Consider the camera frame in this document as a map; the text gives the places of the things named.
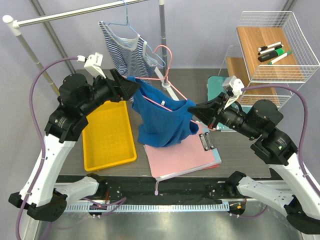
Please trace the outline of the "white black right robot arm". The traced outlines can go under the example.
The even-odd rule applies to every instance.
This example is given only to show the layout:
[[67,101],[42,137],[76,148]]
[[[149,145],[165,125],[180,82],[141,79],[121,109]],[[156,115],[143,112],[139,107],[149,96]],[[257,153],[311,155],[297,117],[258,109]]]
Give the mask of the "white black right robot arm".
[[282,113],[267,99],[258,100],[247,113],[227,106],[227,100],[227,94],[221,92],[210,101],[190,107],[188,112],[210,129],[221,123],[253,141],[250,148],[254,154],[281,176],[292,193],[261,184],[240,171],[225,181],[226,193],[233,198],[254,198],[277,210],[298,231],[318,235],[320,197],[308,182],[309,171],[299,164],[297,146],[277,128]]

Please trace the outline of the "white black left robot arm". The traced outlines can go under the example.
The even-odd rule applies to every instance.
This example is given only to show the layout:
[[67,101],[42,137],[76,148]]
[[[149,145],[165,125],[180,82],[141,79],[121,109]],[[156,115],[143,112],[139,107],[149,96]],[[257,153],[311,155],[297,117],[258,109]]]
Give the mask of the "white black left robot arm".
[[61,168],[88,125],[87,117],[105,102],[128,101],[141,87],[111,69],[112,79],[98,75],[89,84],[84,75],[64,78],[59,88],[59,105],[49,116],[40,137],[41,152],[30,178],[19,192],[9,196],[9,203],[26,210],[29,217],[44,222],[56,221],[66,207],[85,197],[100,200],[107,192],[106,180],[89,173],[66,187],[55,187]]

